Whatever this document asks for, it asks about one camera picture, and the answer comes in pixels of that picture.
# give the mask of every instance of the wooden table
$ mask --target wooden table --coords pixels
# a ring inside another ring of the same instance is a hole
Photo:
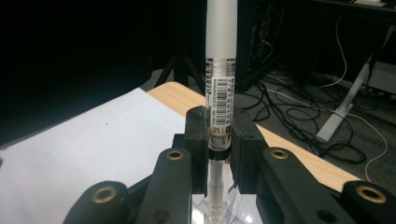
[[[205,105],[204,96],[176,82],[167,82],[148,93],[183,117],[186,117],[186,113],[189,109],[198,105]],[[288,140],[271,133],[259,125],[258,128],[265,137],[268,146],[283,147],[292,151],[320,183],[341,191],[345,182],[358,180],[356,176],[297,147]]]

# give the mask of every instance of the barcode label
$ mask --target barcode label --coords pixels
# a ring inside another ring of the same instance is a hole
[[[211,132],[224,135],[231,131],[233,118],[234,77],[212,77],[211,80]]]

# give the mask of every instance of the white paper sheet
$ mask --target white paper sheet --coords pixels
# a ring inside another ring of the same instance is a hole
[[[184,118],[140,89],[0,151],[0,223],[62,223],[105,180],[150,175]]]

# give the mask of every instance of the black equipment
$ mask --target black equipment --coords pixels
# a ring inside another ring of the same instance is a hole
[[[188,111],[184,134],[163,151],[154,172],[128,189],[105,181],[87,189],[64,223],[191,223],[191,195],[205,194],[205,108]],[[326,189],[290,151],[268,147],[243,110],[235,111],[231,169],[241,194],[256,194],[264,223],[396,223],[396,198],[386,189],[351,181]]]

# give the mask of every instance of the transparent plastic base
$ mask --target transparent plastic base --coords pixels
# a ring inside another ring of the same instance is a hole
[[[238,189],[232,188],[227,200],[226,218],[210,220],[205,214],[207,204],[204,195],[192,195],[191,224],[261,224],[259,211],[256,207],[256,195],[241,195]]]

